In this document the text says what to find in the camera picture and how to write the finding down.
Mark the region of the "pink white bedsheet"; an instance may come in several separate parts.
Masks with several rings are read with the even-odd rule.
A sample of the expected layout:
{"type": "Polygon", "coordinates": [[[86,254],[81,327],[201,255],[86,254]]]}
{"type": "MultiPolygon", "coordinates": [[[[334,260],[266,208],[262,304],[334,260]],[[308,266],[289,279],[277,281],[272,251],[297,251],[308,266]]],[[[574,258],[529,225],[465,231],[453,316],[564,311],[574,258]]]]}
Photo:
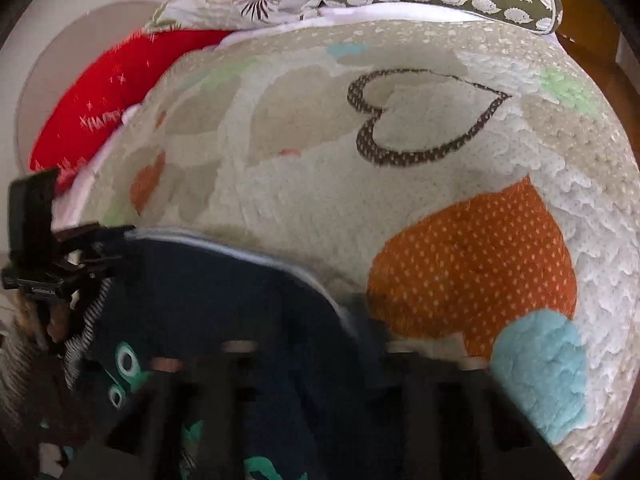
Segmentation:
{"type": "MultiPolygon", "coordinates": [[[[360,6],[360,8],[329,8],[321,10],[318,18],[310,18],[309,20],[296,23],[255,30],[238,30],[237,32],[232,32],[229,39],[221,40],[221,44],[226,48],[242,41],[282,34],[282,32],[294,32],[294,30],[309,27],[331,27],[382,20],[407,20],[446,24],[478,21],[491,24],[495,23],[494,20],[488,20],[488,18],[481,18],[480,16],[460,10],[440,8],[439,6],[419,6],[416,3],[375,3],[370,6],[360,6]]],[[[90,162],[79,171],[70,189],[53,201],[52,228],[55,231],[78,226],[81,211],[87,203],[91,185],[93,185],[96,180],[96,176],[104,163],[104,159],[113,151],[113,148],[119,140],[122,128],[124,128],[124,125],[127,125],[128,122],[132,121],[134,114],[137,113],[141,103],[151,89],[152,87],[145,90],[140,99],[137,99],[137,101],[134,101],[134,104],[126,108],[122,116],[120,116],[120,121],[117,124],[115,132],[107,138],[102,148],[96,152],[90,162]]]]}

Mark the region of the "navy striped children's pants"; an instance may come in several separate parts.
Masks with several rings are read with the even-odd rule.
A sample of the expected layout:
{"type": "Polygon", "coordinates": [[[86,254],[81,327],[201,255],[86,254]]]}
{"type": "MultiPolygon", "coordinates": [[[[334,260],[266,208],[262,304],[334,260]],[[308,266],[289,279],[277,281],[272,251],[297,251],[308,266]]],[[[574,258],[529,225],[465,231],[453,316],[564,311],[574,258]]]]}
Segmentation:
{"type": "MultiPolygon", "coordinates": [[[[243,479],[352,479],[359,408],[354,354],[381,348],[357,299],[339,302],[300,266],[188,232],[135,230],[106,244],[108,278],[81,289],[66,379],[99,437],[156,373],[227,341],[255,341],[240,376],[243,479]]],[[[186,395],[179,479],[191,477],[203,422],[186,395]]]]}

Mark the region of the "red plush pillow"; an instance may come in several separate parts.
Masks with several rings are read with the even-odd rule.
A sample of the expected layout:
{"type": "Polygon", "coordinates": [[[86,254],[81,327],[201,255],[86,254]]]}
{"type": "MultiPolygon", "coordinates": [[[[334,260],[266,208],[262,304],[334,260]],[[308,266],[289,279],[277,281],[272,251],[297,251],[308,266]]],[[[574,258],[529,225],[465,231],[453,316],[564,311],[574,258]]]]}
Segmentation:
{"type": "Polygon", "coordinates": [[[136,32],[105,51],[66,90],[37,136],[29,169],[58,172],[55,193],[65,193],[122,123],[178,58],[215,47],[228,30],[136,32]]]}

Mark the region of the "heart patterned quilt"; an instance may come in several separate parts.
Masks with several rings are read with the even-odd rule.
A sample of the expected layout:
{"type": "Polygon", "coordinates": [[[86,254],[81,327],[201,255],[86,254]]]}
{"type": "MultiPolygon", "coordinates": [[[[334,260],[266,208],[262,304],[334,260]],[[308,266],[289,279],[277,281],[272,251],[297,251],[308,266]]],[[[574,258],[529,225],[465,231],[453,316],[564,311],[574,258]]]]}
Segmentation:
{"type": "Polygon", "coordinates": [[[298,28],[193,52],[99,160],[81,218],[183,226],[365,294],[486,360],[577,479],[639,369],[639,169],[560,48],[487,22],[298,28]]]}

